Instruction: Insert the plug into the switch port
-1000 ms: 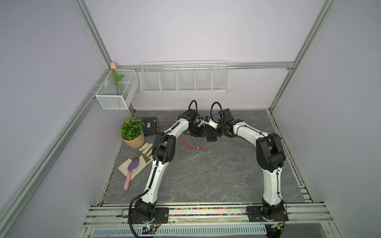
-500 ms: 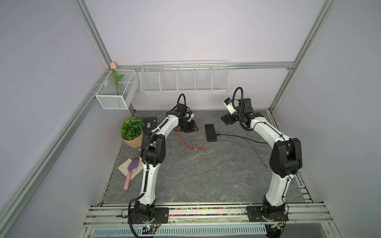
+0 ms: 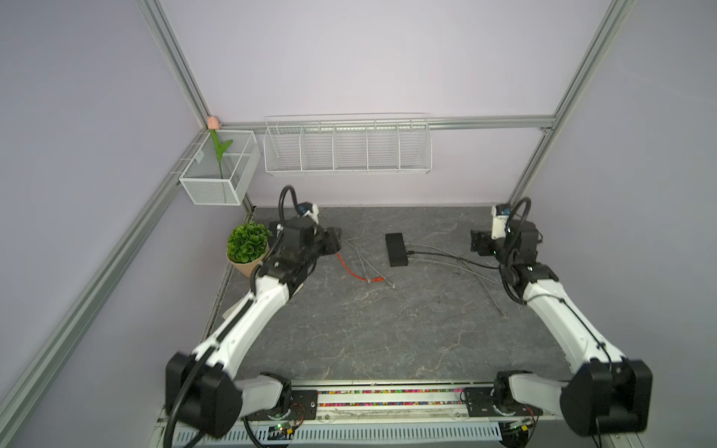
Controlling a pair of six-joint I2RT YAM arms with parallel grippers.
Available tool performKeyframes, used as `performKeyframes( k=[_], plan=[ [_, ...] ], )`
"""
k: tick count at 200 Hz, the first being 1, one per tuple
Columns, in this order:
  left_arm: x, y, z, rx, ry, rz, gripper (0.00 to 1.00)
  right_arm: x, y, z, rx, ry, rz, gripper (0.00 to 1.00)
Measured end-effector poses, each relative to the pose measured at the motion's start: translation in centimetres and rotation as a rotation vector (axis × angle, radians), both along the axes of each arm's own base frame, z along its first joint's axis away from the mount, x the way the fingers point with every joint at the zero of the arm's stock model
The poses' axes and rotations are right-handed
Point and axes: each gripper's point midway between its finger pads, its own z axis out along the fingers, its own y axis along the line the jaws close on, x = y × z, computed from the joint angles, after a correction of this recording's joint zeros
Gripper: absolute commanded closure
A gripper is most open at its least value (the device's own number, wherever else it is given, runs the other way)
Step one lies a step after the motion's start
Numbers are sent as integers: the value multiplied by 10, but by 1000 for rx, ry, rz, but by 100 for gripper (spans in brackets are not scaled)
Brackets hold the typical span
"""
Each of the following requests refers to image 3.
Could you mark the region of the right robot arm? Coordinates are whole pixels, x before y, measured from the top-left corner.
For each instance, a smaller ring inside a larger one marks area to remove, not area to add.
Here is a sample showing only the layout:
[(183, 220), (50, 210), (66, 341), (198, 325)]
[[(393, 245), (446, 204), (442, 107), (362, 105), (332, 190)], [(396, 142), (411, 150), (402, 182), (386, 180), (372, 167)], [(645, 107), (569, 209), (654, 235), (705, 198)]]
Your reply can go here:
[(538, 408), (582, 437), (645, 431), (652, 371), (610, 343), (571, 300), (555, 272), (538, 261), (543, 236), (528, 220), (530, 209), (528, 197), (493, 206), (492, 227), (472, 231), (471, 250), (495, 258), (506, 294), (543, 321), (572, 375), (560, 381), (530, 371), (501, 371), (493, 386), (495, 408)]

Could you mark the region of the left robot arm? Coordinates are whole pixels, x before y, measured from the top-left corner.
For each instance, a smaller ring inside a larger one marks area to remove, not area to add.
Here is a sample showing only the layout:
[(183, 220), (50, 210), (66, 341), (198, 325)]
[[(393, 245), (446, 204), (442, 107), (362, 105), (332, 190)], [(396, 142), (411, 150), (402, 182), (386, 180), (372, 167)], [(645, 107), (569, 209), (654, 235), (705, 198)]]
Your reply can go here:
[(195, 446), (205, 436), (220, 438), (252, 414), (287, 416), (291, 380), (261, 373), (237, 376), (248, 350), (274, 315), (301, 289), (323, 256), (341, 249), (341, 231), (319, 224), (319, 208), (298, 201), (285, 186), (278, 199), (276, 239), (249, 276), (249, 291), (218, 329), (190, 354), (175, 353), (165, 368), (168, 421), (162, 444), (172, 446), (178, 423), (196, 429)]

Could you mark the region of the small black network switch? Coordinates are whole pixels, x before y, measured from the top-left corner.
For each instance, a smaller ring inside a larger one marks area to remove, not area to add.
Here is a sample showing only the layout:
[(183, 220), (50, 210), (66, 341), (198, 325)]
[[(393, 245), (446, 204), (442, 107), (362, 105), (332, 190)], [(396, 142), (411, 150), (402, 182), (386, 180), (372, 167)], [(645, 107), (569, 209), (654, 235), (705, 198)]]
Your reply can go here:
[(388, 252), (389, 266), (403, 267), (407, 266), (408, 253), (405, 246), (402, 233), (387, 233), (385, 235), (386, 247)]

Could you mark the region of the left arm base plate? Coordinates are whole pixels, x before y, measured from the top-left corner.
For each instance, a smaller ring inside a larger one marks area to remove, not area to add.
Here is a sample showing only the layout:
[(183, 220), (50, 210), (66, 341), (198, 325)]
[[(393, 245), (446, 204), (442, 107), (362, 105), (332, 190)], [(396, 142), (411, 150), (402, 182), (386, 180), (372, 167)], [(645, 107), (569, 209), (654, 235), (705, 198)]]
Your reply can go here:
[(319, 392), (316, 389), (292, 390), (280, 399), (274, 409), (262, 411), (264, 420), (274, 421), (311, 421), (317, 418)]

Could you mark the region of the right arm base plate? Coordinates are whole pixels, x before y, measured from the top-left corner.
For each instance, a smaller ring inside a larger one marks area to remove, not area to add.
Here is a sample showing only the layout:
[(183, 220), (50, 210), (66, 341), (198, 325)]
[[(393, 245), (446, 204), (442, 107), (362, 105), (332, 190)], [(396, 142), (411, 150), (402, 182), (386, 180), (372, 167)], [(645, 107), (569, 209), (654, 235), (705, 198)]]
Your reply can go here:
[(539, 417), (543, 411), (514, 401), (499, 400), (493, 386), (471, 386), (464, 388), (459, 394), (460, 401), (466, 406), (470, 417)]

